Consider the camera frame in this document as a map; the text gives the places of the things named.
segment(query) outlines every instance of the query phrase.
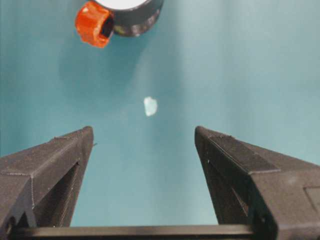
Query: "white fragment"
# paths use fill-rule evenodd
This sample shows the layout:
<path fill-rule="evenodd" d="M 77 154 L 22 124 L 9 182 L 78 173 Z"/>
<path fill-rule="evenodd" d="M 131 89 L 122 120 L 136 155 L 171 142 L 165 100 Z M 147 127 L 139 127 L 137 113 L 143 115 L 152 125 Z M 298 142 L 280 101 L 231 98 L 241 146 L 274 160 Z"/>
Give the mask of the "white fragment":
<path fill-rule="evenodd" d="M 147 96 L 144 98 L 144 111 L 145 111 L 145 115 L 147 117 L 150 117 L 154 114 L 156 114 L 157 110 L 158 110 L 158 103 L 156 99 L 153 99 L 150 96 Z"/>

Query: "orange knob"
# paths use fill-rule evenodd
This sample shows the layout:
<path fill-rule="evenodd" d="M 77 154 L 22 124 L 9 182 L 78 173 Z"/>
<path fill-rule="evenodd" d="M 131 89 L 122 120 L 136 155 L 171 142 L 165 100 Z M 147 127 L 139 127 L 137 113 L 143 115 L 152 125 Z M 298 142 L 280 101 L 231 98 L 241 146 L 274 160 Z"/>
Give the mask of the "orange knob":
<path fill-rule="evenodd" d="M 104 48 L 114 29 L 114 17 L 111 11 L 94 1 L 88 1 L 78 12 L 75 27 L 82 41 Z"/>

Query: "blue-green background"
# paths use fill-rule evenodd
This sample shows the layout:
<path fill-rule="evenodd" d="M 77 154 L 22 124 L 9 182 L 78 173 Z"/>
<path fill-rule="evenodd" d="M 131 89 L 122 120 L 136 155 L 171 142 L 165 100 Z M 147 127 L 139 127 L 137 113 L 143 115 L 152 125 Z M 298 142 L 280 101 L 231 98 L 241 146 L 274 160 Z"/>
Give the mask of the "blue-green background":
<path fill-rule="evenodd" d="M 197 125 L 320 164 L 319 0 L 166 0 L 105 49 L 83 3 L 0 0 L 0 154 L 94 128 L 73 225 L 216 223 Z"/>

